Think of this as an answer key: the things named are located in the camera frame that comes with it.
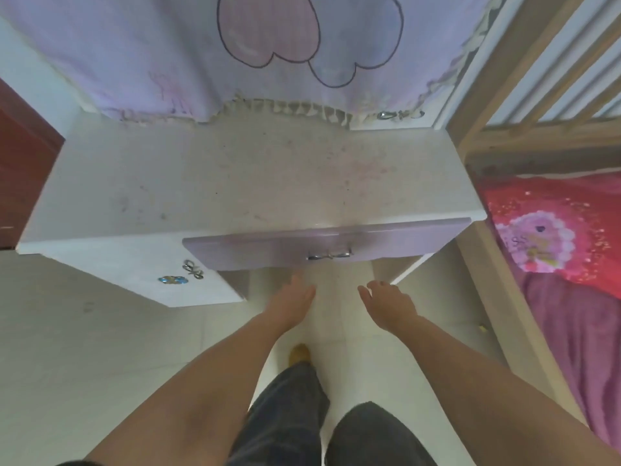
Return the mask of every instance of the leg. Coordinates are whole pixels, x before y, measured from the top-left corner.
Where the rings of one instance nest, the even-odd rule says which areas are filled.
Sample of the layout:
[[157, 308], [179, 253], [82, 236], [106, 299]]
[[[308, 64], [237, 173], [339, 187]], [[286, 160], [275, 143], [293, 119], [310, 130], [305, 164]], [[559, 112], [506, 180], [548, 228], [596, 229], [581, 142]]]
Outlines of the leg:
[[227, 466], [320, 466], [319, 430], [328, 407], [309, 362], [284, 370], [248, 411]]
[[367, 402], [338, 423], [325, 466], [436, 466], [409, 429], [382, 407]]

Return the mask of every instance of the purple drawer front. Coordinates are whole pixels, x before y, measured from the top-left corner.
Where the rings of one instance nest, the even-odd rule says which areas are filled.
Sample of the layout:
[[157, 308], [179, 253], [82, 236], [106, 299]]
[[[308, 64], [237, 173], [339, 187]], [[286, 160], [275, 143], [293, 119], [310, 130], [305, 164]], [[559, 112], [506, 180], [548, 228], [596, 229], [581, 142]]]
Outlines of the purple drawer front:
[[291, 232], [233, 234], [183, 239], [183, 245], [212, 270], [252, 270], [311, 264], [314, 257], [337, 261], [415, 257], [440, 250], [470, 224], [443, 219]]

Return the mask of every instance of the shoe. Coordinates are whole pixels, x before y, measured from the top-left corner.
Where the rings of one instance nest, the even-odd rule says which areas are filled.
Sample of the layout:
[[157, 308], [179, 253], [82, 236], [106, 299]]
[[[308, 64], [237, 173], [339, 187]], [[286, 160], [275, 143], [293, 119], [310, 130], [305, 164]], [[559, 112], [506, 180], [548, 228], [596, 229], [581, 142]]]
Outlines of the shoe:
[[296, 345], [291, 349], [291, 353], [289, 353], [289, 367], [299, 363], [300, 361], [307, 361], [312, 364], [311, 360], [311, 351], [306, 346], [306, 344]]

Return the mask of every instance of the white cabinet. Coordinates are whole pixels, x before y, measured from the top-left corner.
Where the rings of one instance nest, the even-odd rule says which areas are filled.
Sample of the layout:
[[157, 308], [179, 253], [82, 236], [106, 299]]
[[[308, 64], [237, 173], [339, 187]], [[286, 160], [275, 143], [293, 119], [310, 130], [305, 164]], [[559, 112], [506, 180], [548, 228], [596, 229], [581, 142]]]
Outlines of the white cabinet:
[[[184, 239], [484, 218], [445, 131], [352, 132], [251, 112], [208, 125], [82, 113], [17, 250], [177, 307], [243, 298], [243, 278], [208, 269]], [[182, 269], [187, 259], [203, 279]], [[399, 278], [417, 260], [374, 268]]]

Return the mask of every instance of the white tile floor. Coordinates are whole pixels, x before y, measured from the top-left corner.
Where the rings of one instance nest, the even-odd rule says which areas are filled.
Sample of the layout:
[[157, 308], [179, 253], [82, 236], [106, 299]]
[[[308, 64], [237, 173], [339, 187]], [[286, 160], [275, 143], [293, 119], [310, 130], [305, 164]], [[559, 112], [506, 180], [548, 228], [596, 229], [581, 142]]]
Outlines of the white tile floor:
[[[249, 302], [167, 309], [38, 256], [0, 252], [0, 464], [53, 465], [86, 454], [133, 408], [201, 350], [262, 310], [286, 277], [251, 275]], [[308, 318], [283, 336], [257, 393], [306, 342], [332, 407], [324, 440], [354, 405], [372, 400], [403, 421], [441, 466], [472, 465], [418, 365], [378, 329], [356, 286], [367, 263], [322, 264]], [[503, 360], [476, 291], [452, 243], [400, 285], [421, 314]]]

